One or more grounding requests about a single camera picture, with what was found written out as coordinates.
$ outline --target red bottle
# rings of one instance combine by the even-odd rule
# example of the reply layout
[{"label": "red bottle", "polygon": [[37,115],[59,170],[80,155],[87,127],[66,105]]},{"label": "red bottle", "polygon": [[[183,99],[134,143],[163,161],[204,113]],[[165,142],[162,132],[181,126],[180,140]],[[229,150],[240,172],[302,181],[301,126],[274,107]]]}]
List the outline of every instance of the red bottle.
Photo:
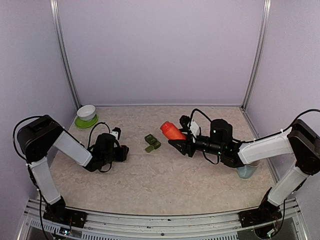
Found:
[{"label": "red bottle", "polygon": [[186,140],[186,136],[171,122],[166,121],[160,127],[163,135],[165,135],[169,140]]}]

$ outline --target marbled surface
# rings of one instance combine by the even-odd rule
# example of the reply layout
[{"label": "marbled surface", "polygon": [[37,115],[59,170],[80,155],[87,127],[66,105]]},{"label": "marbled surface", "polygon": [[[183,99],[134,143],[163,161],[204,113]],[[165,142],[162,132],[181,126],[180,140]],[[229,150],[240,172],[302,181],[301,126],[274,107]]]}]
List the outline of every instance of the marbled surface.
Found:
[{"label": "marbled surface", "polygon": [[[193,106],[98,107],[99,122],[122,130],[120,144],[130,148],[125,162],[115,162],[108,173],[88,172],[59,152],[51,174],[68,206],[120,214],[190,215],[216,213],[255,207],[274,184],[267,162],[261,161],[250,179],[240,179],[235,169],[222,163],[212,165],[200,152],[193,158],[183,156],[167,143],[159,129],[165,121],[177,127],[182,115]],[[211,119],[223,118],[233,125],[236,139],[250,140],[253,135],[237,107],[199,107]],[[195,121],[203,135],[210,124],[199,113]],[[90,130],[73,124],[70,132],[87,145]],[[98,126],[92,135],[108,131]],[[146,153],[144,137],[153,134],[162,146]],[[216,157],[207,155],[214,161]]]}]

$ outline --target white bowl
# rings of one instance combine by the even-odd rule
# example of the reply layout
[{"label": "white bowl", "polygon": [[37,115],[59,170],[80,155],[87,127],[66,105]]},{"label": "white bowl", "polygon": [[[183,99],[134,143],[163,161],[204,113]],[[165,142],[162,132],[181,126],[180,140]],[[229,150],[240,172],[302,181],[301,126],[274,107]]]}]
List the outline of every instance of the white bowl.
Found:
[{"label": "white bowl", "polygon": [[96,115],[96,107],[93,105],[85,105],[76,112],[82,121],[90,121]]}]

